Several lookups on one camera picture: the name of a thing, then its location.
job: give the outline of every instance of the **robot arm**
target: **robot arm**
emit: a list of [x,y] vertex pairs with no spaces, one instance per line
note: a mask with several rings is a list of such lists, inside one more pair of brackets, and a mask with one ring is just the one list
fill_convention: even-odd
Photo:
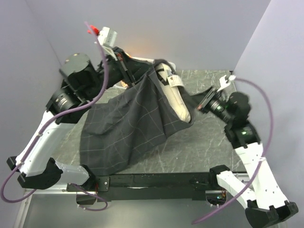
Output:
[[[175,72],[175,65],[169,64],[165,60],[130,58],[122,49],[113,47],[117,35],[115,31],[107,27],[101,31],[95,27],[92,29],[98,35],[98,41],[106,53],[110,75],[107,88],[121,80],[132,87],[141,80],[145,72],[156,64],[167,63],[170,65],[171,71]],[[24,154],[48,120],[60,112],[87,104],[87,101],[92,101],[101,90],[104,79],[103,64],[101,63],[95,70],[86,54],[71,55],[59,71],[64,78],[62,88],[52,95],[46,105],[47,109],[41,123],[24,151],[17,157],[8,158],[7,164],[11,170],[21,164]],[[95,184],[95,176],[86,166],[65,165],[51,157],[60,141],[87,110],[62,116],[47,127],[19,167],[18,181],[23,188],[44,190],[56,183],[74,183],[87,190]]]
[[[225,77],[221,78],[224,88]],[[222,97],[222,89],[211,87],[194,95],[193,100],[200,112],[212,112],[224,121],[225,134],[236,154],[243,162],[250,178],[261,162],[260,170],[252,182],[253,190],[247,189],[237,200],[245,209],[246,217],[253,228],[266,228],[287,220],[298,212],[294,202],[289,202],[279,188],[265,157],[263,144],[248,120],[250,111],[248,97],[240,92],[232,93],[228,100]],[[244,187],[230,169],[220,165],[210,169],[209,182],[214,187],[221,186],[236,196]]]

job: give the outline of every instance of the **dark gray cloth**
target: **dark gray cloth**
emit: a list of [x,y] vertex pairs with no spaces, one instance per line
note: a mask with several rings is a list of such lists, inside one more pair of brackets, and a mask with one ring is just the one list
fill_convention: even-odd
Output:
[[[179,90],[183,98],[189,96],[184,88]],[[192,126],[195,111],[188,109],[190,123],[178,118],[151,68],[140,83],[89,110],[81,134],[81,164],[99,176],[124,170],[169,136]]]

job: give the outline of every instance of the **gray marble surface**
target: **gray marble surface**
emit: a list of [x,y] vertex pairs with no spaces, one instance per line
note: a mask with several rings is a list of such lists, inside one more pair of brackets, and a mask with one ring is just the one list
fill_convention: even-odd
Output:
[[[229,71],[180,70],[185,88],[191,94],[203,92],[211,85],[219,87],[219,78]],[[122,93],[120,88],[108,89],[99,103]],[[227,93],[235,91],[234,85]],[[67,134],[54,153],[54,158],[65,164],[79,164],[80,134],[86,114]],[[171,136],[166,143],[154,148],[137,164],[121,173],[204,172],[224,164],[232,171],[245,171],[243,163],[232,150],[223,130],[224,123],[212,114],[197,114],[194,125]]]

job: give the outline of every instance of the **light purple wall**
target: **light purple wall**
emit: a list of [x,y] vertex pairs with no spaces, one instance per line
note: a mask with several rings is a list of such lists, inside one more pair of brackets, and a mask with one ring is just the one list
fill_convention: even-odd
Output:
[[[267,155],[283,192],[295,201],[299,214],[289,227],[303,227],[304,218],[304,2],[272,0],[240,58],[235,74],[253,80],[268,93],[274,110],[275,133]],[[251,95],[251,119],[266,141],[269,119],[262,97]]]
[[118,32],[132,56],[180,69],[233,70],[270,0],[27,0],[61,61],[75,52],[100,61],[84,21]]
[[[0,183],[9,174],[6,160],[19,155],[40,123],[45,104],[61,81],[59,62],[47,37],[23,0],[0,6]],[[23,195],[14,176],[5,193]],[[19,204],[0,200],[0,227],[11,228]]]

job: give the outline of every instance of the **purple cable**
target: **purple cable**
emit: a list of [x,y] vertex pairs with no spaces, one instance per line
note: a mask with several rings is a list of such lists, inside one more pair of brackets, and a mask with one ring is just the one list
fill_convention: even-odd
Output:
[[80,208],[85,209],[85,210],[89,210],[89,211],[102,211],[102,210],[105,210],[105,209],[108,207],[108,202],[107,202],[105,199],[103,199],[103,198],[101,198],[101,197],[99,197],[99,196],[97,196],[97,195],[91,194],[91,193],[89,193],[89,192],[83,190],[80,186],[78,186],[78,185],[76,185],[76,184],[71,184],[71,185],[74,186],[75,188],[77,188],[79,191],[82,191],[83,193],[85,193],[85,194],[87,194],[87,195],[89,195],[89,196],[95,197],[96,199],[99,199],[99,200],[101,200],[102,202],[105,202],[105,206],[104,206],[103,208],[101,208],[101,209],[85,208],[84,206],[79,205]]
[[[269,116],[270,116],[270,132],[269,132],[269,138],[268,138],[268,141],[267,141],[267,144],[266,144],[266,147],[264,148],[263,150],[263,153],[262,153],[262,157],[265,157],[268,149],[269,149],[269,146],[270,146],[270,143],[271,143],[271,139],[272,139],[272,135],[273,135],[273,129],[274,129],[274,117],[273,117],[273,112],[272,112],[272,108],[271,108],[271,104],[270,104],[270,101],[269,101],[269,98],[268,96],[266,95],[266,93],[264,92],[264,90],[259,87],[257,84],[251,82],[251,81],[248,81],[246,79],[240,79],[240,78],[236,78],[237,81],[240,81],[240,82],[245,82],[251,86],[253,86],[254,88],[256,88],[263,96],[264,100],[266,101],[266,104],[267,104],[267,107],[268,107],[268,111],[269,111]],[[198,218],[197,220],[193,221],[192,224],[198,224],[198,223],[201,223],[209,218],[211,218],[212,216],[214,216],[215,214],[217,214],[218,212],[220,212],[221,210],[223,210],[224,208],[228,207],[231,203],[233,203],[234,201],[237,200],[238,197],[240,197],[245,191],[247,188],[249,188],[249,186],[252,184],[253,180],[255,179],[255,177],[257,176],[258,174],[258,171],[260,169],[262,165],[262,162],[259,161],[257,167],[256,167],[256,170],[255,172],[253,173],[252,175],[252,178],[249,180],[249,182],[246,184],[246,186],[237,194],[235,195],[231,200],[229,200],[228,202],[226,202],[223,206],[215,209],[214,211],[208,213],[207,215],[204,215],[203,217],[201,218]]]
[[92,106],[93,104],[95,104],[100,98],[101,96],[104,94],[105,90],[106,90],[106,87],[108,85],[108,80],[109,80],[109,68],[108,68],[108,64],[107,64],[107,61],[106,61],[106,57],[105,57],[105,53],[104,53],[104,50],[103,48],[101,47],[99,41],[98,41],[98,36],[93,32],[93,30],[91,29],[91,27],[89,26],[89,24],[87,22],[85,22],[85,25],[88,27],[89,30],[91,30],[91,33],[95,36],[95,39],[96,39],[96,42],[98,44],[98,48],[100,50],[100,53],[101,53],[101,58],[103,60],[103,63],[104,63],[104,82],[103,82],[103,86],[99,92],[99,94],[97,95],[97,97],[95,97],[93,99],[93,101],[81,106],[81,107],[77,107],[77,108],[72,108],[70,110],[66,110],[66,111],[63,111],[61,113],[58,113],[57,115],[53,116],[51,119],[49,119],[43,126],[42,128],[40,129],[40,131],[38,132],[37,136],[35,137],[35,139],[33,140],[33,142],[30,144],[30,146],[28,147],[27,151],[25,152],[24,156],[22,157],[22,159],[20,160],[21,163],[19,165],[17,165],[13,170],[12,172],[10,173],[10,175],[4,180],[2,186],[1,186],[1,192],[0,192],[0,196],[1,196],[1,199],[4,201],[4,202],[7,202],[7,203],[17,203],[17,202],[21,202],[23,201],[24,199],[26,199],[27,197],[29,197],[31,194],[33,194],[36,190],[33,190],[31,191],[28,195],[22,197],[21,199],[15,199],[15,200],[10,200],[10,199],[7,199],[5,196],[4,196],[4,188],[7,184],[7,182],[10,180],[10,178],[14,175],[14,173],[20,168],[20,166],[22,165],[22,163],[26,160],[26,158],[28,157],[29,153],[31,152],[31,150],[34,148],[34,146],[36,145],[36,143],[38,142],[38,139],[39,137],[43,134],[43,132],[45,131],[45,129],[52,123],[54,122],[56,119],[64,116],[64,115],[67,115],[67,114],[70,114],[70,113],[73,113],[73,112],[77,112],[77,111],[80,111],[80,110],[83,110],[83,109],[86,109],[90,106]]

